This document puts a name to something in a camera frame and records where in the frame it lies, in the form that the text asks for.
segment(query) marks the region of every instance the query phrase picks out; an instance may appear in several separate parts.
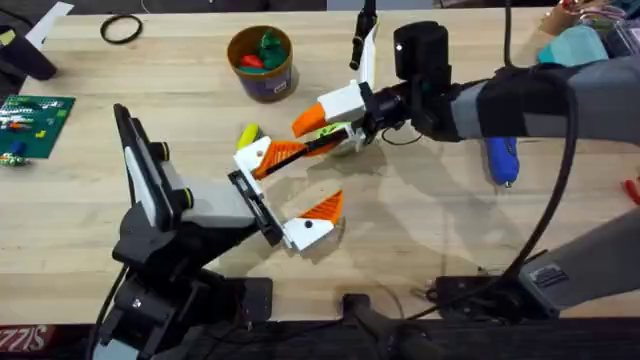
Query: red object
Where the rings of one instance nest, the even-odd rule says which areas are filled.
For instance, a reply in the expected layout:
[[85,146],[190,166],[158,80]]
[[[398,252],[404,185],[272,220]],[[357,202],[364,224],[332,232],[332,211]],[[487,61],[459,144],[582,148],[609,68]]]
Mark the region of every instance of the red object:
[[245,55],[240,60],[240,65],[256,69],[264,69],[264,63],[255,55]]
[[51,342],[54,331],[53,325],[0,326],[0,354],[42,351]]
[[622,188],[624,192],[629,195],[631,200],[633,200],[636,205],[640,205],[640,194],[638,193],[638,189],[636,188],[636,184],[633,183],[632,180],[625,180],[622,182]]

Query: green object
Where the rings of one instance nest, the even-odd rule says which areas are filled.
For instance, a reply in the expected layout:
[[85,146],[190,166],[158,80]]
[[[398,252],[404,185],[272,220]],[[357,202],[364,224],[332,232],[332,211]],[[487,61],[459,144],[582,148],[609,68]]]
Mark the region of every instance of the green object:
[[7,97],[0,108],[0,128],[15,121],[29,124],[31,129],[0,129],[0,154],[8,152],[11,144],[19,140],[26,144],[25,158],[48,158],[74,102],[75,98],[69,97]]
[[250,66],[238,66],[238,69],[244,72],[248,72],[250,74],[264,74],[267,71],[269,71],[266,69],[252,68]]
[[[319,139],[323,136],[327,136],[335,131],[342,129],[344,126],[351,126],[351,123],[337,122],[337,123],[329,124],[321,129],[316,130],[314,133],[315,138]],[[331,149],[331,151],[329,151],[329,154],[333,156],[346,156],[349,154],[353,154],[356,152],[355,144],[356,143],[354,141],[344,140],[338,146]]]
[[11,153],[0,155],[0,166],[16,167],[29,164],[29,160]]
[[276,69],[287,60],[287,53],[284,51],[280,39],[275,36],[272,30],[267,30],[262,35],[258,57],[267,70]]
[[282,44],[280,43],[280,39],[278,39],[278,37],[273,34],[273,30],[269,29],[264,32],[264,35],[262,35],[262,39],[260,40],[260,48],[268,49],[273,47],[282,47]]
[[264,63],[264,68],[267,70],[277,69],[278,66],[284,64],[287,60],[287,54],[282,46],[270,49],[260,49],[259,56]]

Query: yellow object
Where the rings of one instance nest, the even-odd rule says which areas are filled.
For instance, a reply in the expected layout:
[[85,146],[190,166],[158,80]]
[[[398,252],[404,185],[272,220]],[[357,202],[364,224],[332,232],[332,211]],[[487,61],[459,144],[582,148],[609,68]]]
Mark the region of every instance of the yellow object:
[[9,30],[0,34],[0,44],[7,46],[15,39],[16,33],[13,30]]
[[259,137],[261,137],[260,126],[258,126],[258,124],[251,123],[247,125],[246,129],[242,132],[242,135],[240,135],[240,139],[238,140],[236,147],[240,150],[258,140]]

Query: black ring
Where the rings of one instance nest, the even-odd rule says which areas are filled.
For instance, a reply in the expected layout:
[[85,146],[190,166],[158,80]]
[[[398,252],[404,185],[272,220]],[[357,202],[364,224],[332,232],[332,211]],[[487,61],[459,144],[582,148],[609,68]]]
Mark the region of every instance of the black ring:
[[[107,29],[109,28],[109,26],[111,24],[113,24],[114,22],[116,22],[116,21],[118,21],[120,19],[133,19],[138,23],[138,28],[136,29],[136,31],[131,36],[126,37],[124,39],[120,39],[120,40],[109,39],[107,37]],[[133,40],[137,39],[138,36],[140,36],[141,33],[142,33],[142,20],[140,20],[137,16],[134,16],[134,15],[131,15],[131,14],[113,15],[112,17],[110,17],[107,20],[105,20],[102,23],[102,26],[100,26],[100,36],[102,36],[102,39],[104,41],[108,42],[109,44],[113,44],[113,45],[122,45],[122,44],[130,43]]]

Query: blue marker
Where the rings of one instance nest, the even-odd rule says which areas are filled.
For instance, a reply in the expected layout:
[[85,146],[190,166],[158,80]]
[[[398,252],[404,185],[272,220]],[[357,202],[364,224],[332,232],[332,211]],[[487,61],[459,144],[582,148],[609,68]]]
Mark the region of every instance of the blue marker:
[[516,141],[514,137],[485,139],[491,177],[496,184],[508,188],[513,185],[520,172]]

